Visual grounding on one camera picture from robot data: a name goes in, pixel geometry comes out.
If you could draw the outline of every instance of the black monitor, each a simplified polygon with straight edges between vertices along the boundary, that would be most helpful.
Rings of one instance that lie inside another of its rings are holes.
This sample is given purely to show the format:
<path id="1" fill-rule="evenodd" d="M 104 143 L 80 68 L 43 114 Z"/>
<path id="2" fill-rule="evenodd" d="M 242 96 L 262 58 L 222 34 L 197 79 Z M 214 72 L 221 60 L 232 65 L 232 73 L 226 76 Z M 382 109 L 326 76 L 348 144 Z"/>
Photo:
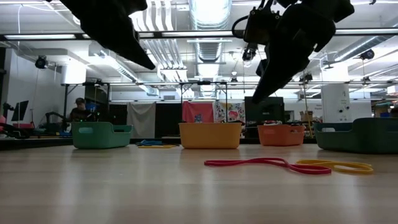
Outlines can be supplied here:
<path id="1" fill-rule="evenodd" d="M 246 110 L 246 126 L 263 124 L 264 121 L 274 120 L 285 122 L 285 104 L 283 97 L 267 97 L 260 103 L 252 102 L 252 97 L 244 98 Z"/>
<path id="2" fill-rule="evenodd" d="M 23 121 L 29 100 L 17 103 L 11 121 Z"/>

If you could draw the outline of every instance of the teal bin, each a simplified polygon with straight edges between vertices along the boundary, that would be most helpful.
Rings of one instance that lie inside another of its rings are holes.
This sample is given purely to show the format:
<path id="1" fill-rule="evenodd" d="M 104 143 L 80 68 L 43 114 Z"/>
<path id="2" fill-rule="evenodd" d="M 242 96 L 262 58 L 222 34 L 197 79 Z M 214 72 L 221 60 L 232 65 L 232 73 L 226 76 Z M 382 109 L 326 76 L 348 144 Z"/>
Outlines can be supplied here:
<path id="1" fill-rule="evenodd" d="M 110 149 L 130 144 L 132 126 L 109 122 L 72 123 L 73 145 L 78 149 Z"/>
<path id="2" fill-rule="evenodd" d="M 321 149 L 398 154 L 398 118 L 359 118 L 353 123 L 314 123 Z"/>

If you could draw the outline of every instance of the white curtain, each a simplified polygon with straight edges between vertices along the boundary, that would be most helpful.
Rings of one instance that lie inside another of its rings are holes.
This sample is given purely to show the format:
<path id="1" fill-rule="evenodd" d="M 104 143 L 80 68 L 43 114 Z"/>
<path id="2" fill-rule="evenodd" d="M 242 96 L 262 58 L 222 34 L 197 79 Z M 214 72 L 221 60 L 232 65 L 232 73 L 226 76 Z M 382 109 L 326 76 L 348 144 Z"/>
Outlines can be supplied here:
<path id="1" fill-rule="evenodd" d="M 132 125 L 132 138 L 155 138 L 156 104 L 127 104 L 127 124 Z"/>

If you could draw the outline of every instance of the wooden table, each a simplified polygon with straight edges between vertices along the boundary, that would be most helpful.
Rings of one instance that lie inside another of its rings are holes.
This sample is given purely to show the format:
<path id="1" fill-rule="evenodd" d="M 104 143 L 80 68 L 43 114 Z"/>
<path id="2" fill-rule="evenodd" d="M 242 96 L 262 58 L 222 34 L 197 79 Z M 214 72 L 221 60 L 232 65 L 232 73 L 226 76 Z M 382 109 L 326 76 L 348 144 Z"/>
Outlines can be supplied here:
<path id="1" fill-rule="evenodd" d="M 374 175 L 304 175 L 207 159 L 283 157 L 374 165 Z M 0 223 L 398 223 L 398 158 L 299 147 L 0 151 Z"/>

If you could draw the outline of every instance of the colorful poster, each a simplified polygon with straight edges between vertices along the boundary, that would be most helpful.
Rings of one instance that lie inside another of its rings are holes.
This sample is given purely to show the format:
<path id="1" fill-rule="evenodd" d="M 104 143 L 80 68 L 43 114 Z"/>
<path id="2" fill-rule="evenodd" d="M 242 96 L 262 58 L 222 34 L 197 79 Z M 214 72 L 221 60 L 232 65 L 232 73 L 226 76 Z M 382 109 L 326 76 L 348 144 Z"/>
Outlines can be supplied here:
<path id="1" fill-rule="evenodd" d="M 215 101 L 213 103 L 214 122 L 226 122 L 226 104 Z M 244 102 L 242 103 L 228 103 L 228 122 L 242 121 L 245 123 Z"/>
<path id="2" fill-rule="evenodd" d="M 182 119 L 188 123 L 213 123 L 212 103 L 183 102 Z"/>

